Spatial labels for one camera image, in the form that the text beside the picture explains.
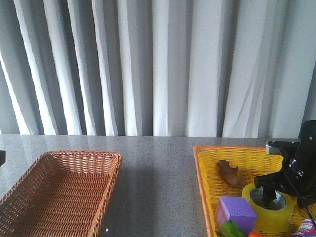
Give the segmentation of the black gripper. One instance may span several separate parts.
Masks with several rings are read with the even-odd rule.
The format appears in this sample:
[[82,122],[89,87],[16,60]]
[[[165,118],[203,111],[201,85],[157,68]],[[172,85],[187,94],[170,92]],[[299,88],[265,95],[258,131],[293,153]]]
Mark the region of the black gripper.
[[6,151],[0,150],[0,167],[6,163]]
[[275,190],[298,198],[300,208],[316,201],[316,122],[306,121],[299,132],[300,145],[296,151],[287,152],[280,172],[256,176],[256,188],[263,188],[262,201],[267,207],[277,198]]

